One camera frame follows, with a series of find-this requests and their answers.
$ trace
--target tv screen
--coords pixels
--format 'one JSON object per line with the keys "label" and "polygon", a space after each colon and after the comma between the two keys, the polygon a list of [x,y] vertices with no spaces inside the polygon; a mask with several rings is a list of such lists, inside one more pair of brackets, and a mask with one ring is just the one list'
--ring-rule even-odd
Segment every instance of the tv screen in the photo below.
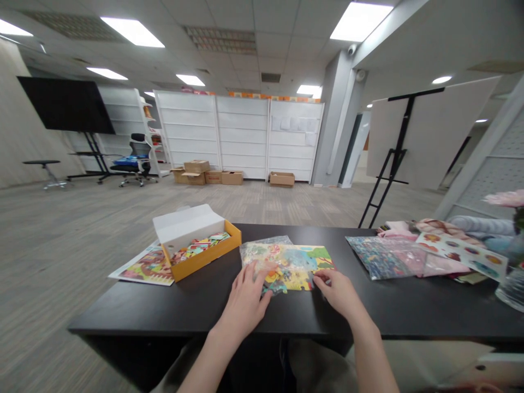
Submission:
{"label": "tv screen", "polygon": [[115,133],[95,82],[28,76],[18,80],[45,128]]}

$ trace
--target pegboard panel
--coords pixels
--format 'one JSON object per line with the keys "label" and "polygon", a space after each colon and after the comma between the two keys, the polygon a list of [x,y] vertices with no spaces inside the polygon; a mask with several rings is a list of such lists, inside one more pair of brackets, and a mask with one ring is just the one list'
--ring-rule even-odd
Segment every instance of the pegboard panel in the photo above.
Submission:
{"label": "pegboard panel", "polygon": [[524,109],[520,111],[490,155],[524,158]]}
{"label": "pegboard panel", "polygon": [[483,202],[488,194],[524,188],[524,159],[487,157],[466,191],[458,199],[461,205],[494,218],[512,219],[515,211]]}

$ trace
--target cardboard box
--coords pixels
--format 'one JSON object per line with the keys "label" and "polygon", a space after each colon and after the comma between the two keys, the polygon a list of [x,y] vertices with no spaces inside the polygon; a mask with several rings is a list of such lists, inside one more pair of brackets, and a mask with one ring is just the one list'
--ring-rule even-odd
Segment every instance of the cardboard box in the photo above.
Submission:
{"label": "cardboard box", "polygon": [[193,160],[184,163],[184,168],[186,172],[190,173],[204,173],[205,171],[210,170],[209,161],[204,160]]}
{"label": "cardboard box", "polygon": [[206,176],[204,174],[184,172],[182,177],[187,179],[187,184],[190,186],[204,186],[206,184]]}
{"label": "cardboard box", "polygon": [[244,172],[242,171],[223,171],[222,184],[230,186],[241,186],[244,183]]}
{"label": "cardboard box", "polygon": [[[186,278],[242,244],[242,232],[213,212],[209,205],[200,205],[155,217],[153,224],[167,262],[171,266],[175,282]],[[181,248],[187,247],[192,239],[205,239],[218,232],[227,232],[231,237],[200,254],[171,265],[171,257]]]}
{"label": "cardboard box", "polygon": [[182,176],[182,174],[183,174],[185,171],[186,171],[186,170],[184,169],[183,166],[179,166],[178,168],[172,168],[172,169],[171,169],[171,172],[172,172],[173,175],[175,176],[175,183],[187,184],[187,177]]}
{"label": "cardboard box", "polygon": [[271,172],[269,184],[272,187],[293,187],[295,185],[295,175],[288,172]]}
{"label": "cardboard box", "polygon": [[222,172],[220,171],[207,171],[205,176],[206,184],[222,184]]}

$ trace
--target hand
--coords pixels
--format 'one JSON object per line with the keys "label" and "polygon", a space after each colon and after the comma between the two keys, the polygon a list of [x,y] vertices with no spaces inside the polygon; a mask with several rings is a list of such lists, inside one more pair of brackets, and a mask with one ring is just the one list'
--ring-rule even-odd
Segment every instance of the hand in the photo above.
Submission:
{"label": "hand", "polygon": [[253,281],[255,264],[244,266],[236,276],[224,312],[212,329],[214,334],[220,335],[225,340],[233,341],[237,346],[260,323],[273,295],[272,291],[268,291],[260,299],[267,274],[265,271],[260,271],[257,279]]}
{"label": "hand", "polygon": [[362,313],[367,315],[351,280],[339,271],[319,270],[315,273],[313,281],[322,291],[329,304],[350,324],[351,320],[358,319],[362,316]]}

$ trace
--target ceiling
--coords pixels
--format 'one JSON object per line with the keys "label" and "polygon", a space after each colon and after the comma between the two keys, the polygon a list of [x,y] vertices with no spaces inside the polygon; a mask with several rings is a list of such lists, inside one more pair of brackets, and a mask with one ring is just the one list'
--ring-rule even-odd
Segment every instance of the ceiling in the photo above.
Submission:
{"label": "ceiling", "polygon": [[[175,74],[197,75],[202,90],[227,94],[226,88],[296,96],[302,84],[321,85],[324,69],[347,41],[329,40],[349,0],[0,0],[0,19],[35,37],[11,38],[26,64],[68,78],[93,79],[160,89],[154,82],[182,82]],[[399,0],[376,0],[396,4]],[[138,19],[165,48],[132,43],[73,41],[24,16],[21,10]],[[257,56],[198,51],[181,25],[255,31]],[[47,55],[39,46],[44,44]],[[80,58],[90,64],[79,63]],[[129,81],[112,82],[85,67],[109,68]],[[197,71],[207,69],[210,74]],[[281,73],[278,84],[261,83],[260,72]]]}
{"label": "ceiling", "polygon": [[[496,75],[502,79],[494,94],[510,92],[523,72],[503,75],[467,69],[489,60],[524,62],[523,43],[522,0],[430,1],[359,64],[369,70],[361,110],[376,99]],[[431,84],[443,75],[453,78]],[[490,99],[480,117],[492,120],[503,103]]]}

